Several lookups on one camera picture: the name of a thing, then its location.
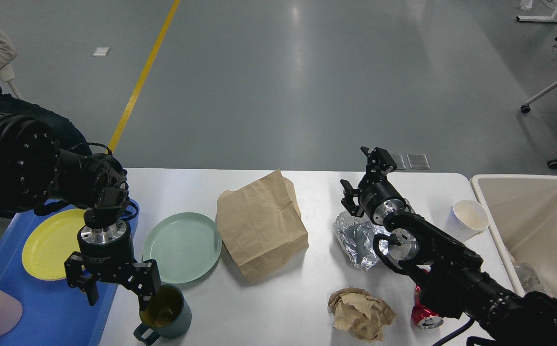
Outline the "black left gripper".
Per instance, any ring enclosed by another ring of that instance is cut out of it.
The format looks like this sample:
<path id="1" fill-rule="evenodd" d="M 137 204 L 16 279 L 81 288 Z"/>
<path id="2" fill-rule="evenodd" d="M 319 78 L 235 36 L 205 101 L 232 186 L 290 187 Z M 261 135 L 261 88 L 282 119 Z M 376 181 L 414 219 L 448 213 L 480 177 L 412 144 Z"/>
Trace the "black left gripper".
<path id="1" fill-rule="evenodd" d="M 161 285 L 155 259 L 134 258 L 133 232 L 130 223 L 118 220 L 107 228 L 83 226 L 77 234 L 79 252 L 72 252 L 64 263 L 67 284 L 86 294 L 88 304 L 99 299 L 97 281 L 132 289 L 140 311 L 146 311 Z"/>

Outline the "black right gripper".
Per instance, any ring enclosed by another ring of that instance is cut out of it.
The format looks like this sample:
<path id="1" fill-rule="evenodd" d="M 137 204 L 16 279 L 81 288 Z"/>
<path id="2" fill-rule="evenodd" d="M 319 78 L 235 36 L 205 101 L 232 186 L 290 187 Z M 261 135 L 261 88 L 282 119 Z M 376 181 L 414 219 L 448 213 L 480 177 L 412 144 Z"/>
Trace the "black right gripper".
<path id="1" fill-rule="evenodd" d="M 368 160 L 363 179 L 380 181 L 371 182 L 366 187 L 362 185 L 353 188 L 348 180 L 341 179 L 344 195 L 341 204 L 353 217 L 362 218 L 366 215 L 373 224 L 384 225 L 384 219 L 389 214 L 406 211 L 406 201 L 386 180 L 387 175 L 397 169 L 397 164 L 392 155 L 383 148 L 370 149 L 361 146 L 360 150 Z"/>

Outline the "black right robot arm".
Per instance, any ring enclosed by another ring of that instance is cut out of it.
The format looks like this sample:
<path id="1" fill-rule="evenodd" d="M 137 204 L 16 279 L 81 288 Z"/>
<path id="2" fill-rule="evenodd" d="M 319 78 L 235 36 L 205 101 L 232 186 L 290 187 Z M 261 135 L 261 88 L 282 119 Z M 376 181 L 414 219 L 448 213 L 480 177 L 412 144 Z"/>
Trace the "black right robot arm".
<path id="1" fill-rule="evenodd" d="M 557 298 L 531 292 L 520 297 L 481 271 L 483 259 L 463 243 L 415 214 L 387 176 L 397 164 L 383 148 L 361 147 L 365 174 L 357 187 L 341 180 L 342 205 L 354 217 L 383 226 L 372 250 L 395 273 L 421 289 L 420 301 L 441 317 L 469 322 L 437 342 L 445 344 L 477 323 L 489 339 L 468 346 L 557 346 Z"/>

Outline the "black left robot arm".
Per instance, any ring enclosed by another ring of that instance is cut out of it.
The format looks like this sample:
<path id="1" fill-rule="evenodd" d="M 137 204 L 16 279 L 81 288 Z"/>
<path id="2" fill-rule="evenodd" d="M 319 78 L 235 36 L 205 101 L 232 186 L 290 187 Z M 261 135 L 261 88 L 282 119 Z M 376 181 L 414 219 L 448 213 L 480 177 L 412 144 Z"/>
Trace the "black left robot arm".
<path id="1" fill-rule="evenodd" d="M 84 210 L 78 251 L 64 261 L 67 284 L 95 305 L 98 281 L 122 285 L 145 311 L 161 278 L 153 259 L 134 258 L 133 234 L 123 219 L 132 206 L 126 169 L 112 151 L 79 155 L 59 147 L 50 127 L 27 115 L 0 113 L 0 211 L 50 214 L 67 205 Z"/>

